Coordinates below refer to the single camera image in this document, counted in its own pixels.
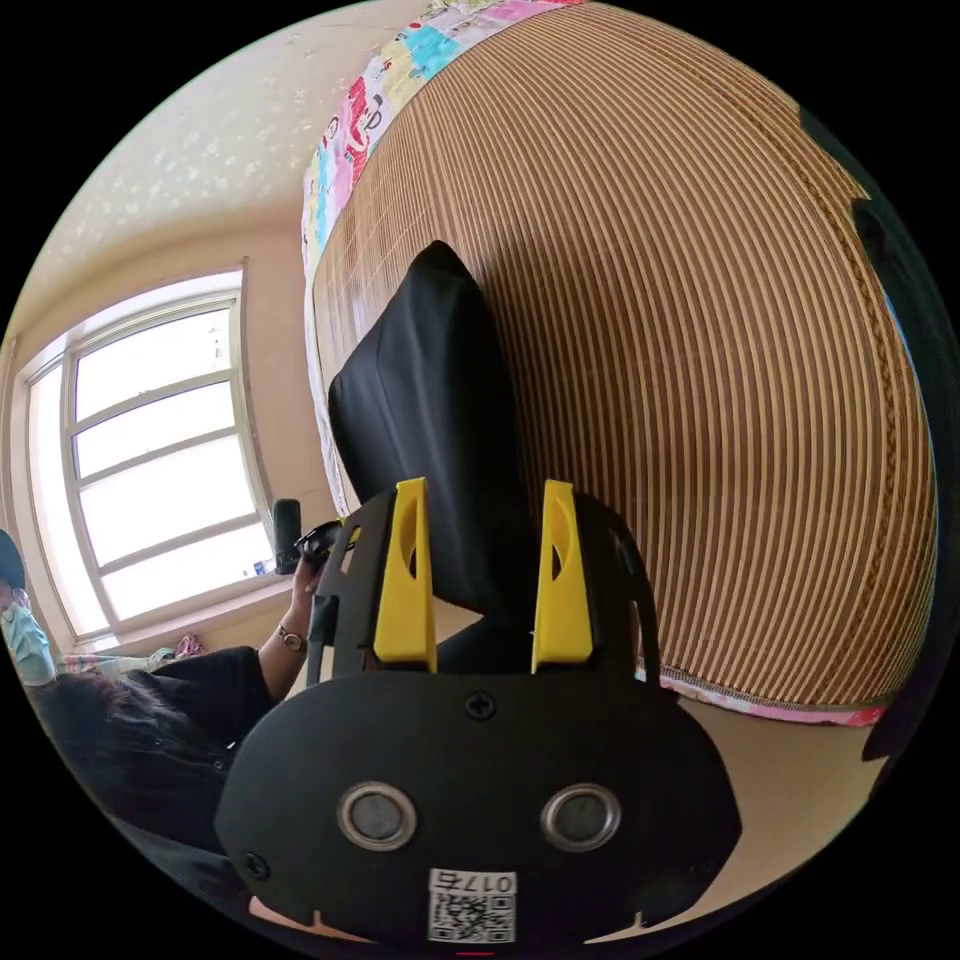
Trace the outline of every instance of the colorful bedsheet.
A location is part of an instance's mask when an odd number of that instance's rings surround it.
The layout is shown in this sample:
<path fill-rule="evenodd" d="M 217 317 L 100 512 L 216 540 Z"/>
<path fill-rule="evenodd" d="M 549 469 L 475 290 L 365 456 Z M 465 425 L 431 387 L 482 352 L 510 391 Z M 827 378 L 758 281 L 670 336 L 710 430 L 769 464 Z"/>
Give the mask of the colorful bedsheet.
<path fill-rule="evenodd" d="M 637 670 L 637 679 L 644 679 L 643 667 Z M 862 707 L 794 707 L 775 703 L 759 703 L 744 696 L 712 689 L 692 677 L 681 676 L 677 671 L 662 668 L 660 683 L 668 690 L 700 703 L 745 713 L 766 720 L 783 720 L 787 723 L 827 724 L 834 727 L 869 727 L 875 724 L 886 710 L 886 703 Z"/>
<path fill-rule="evenodd" d="M 203 645 L 187 634 L 176 646 L 162 647 L 149 657 L 123 657 L 95 653 L 66 653 L 56 658 L 57 673 L 86 673 L 96 670 L 110 677 L 122 677 L 133 670 L 145 670 L 153 673 L 173 660 L 198 657 L 204 652 Z"/>
<path fill-rule="evenodd" d="M 434 0 L 357 77 L 330 117 L 304 181 L 308 286 L 330 231 L 393 118 L 447 64 L 501 30 L 584 0 Z"/>

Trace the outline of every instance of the bamboo mat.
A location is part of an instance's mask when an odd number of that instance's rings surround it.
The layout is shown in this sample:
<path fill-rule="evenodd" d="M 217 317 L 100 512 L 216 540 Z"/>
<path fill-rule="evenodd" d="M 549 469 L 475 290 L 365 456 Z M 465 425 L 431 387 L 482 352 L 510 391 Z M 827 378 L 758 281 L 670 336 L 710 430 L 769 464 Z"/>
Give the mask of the bamboo mat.
<path fill-rule="evenodd" d="M 667 672 L 757 703 L 882 703 L 935 551 L 922 404 L 797 105 L 655 21 L 589 3 L 485 40 L 371 155 L 320 259 L 329 386 L 410 261 L 449 243 L 516 385 L 524 479 L 620 511 Z"/>

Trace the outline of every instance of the window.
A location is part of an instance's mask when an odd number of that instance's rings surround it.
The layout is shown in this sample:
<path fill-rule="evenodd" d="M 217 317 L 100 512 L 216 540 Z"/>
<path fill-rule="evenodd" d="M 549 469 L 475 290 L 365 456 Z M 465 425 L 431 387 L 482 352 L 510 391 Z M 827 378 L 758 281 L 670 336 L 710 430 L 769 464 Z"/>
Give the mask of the window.
<path fill-rule="evenodd" d="M 79 640 L 239 595 L 270 569 L 241 274 L 209 280 L 213 292 L 191 281 L 111 308 L 29 382 L 34 518 Z"/>

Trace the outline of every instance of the ceiling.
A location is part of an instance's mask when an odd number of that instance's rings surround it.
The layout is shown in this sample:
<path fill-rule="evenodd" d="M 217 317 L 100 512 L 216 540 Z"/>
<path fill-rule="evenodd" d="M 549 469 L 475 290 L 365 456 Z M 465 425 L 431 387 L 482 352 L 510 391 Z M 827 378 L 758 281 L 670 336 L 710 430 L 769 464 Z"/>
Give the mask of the ceiling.
<path fill-rule="evenodd" d="M 27 279 L 19 326 L 57 291 L 199 223 L 295 210 L 328 114 L 371 54 L 431 0 L 372 0 L 251 44 L 162 103 L 67 207 Z"/>

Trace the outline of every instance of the screw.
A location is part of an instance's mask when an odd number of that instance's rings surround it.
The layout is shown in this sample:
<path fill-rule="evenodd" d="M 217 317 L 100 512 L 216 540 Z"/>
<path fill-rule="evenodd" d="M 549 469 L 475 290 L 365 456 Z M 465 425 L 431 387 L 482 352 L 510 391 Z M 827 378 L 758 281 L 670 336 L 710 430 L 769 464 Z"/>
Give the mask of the screw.
<path fill-rule="evenodd" d="M 471 693 L 465 706 L 471 720 L 489 720 L 497 712 L 497 701 L 482 690 Z"/>
<path fill-rule="evenodd" d="M 245 850 L 241 854 L 241 859 L 243 860 L 243 869 L 246 870 L 254 880 L 270 879 L 270 867 L 267 866 L 267 861 L 258 853 Z"/>

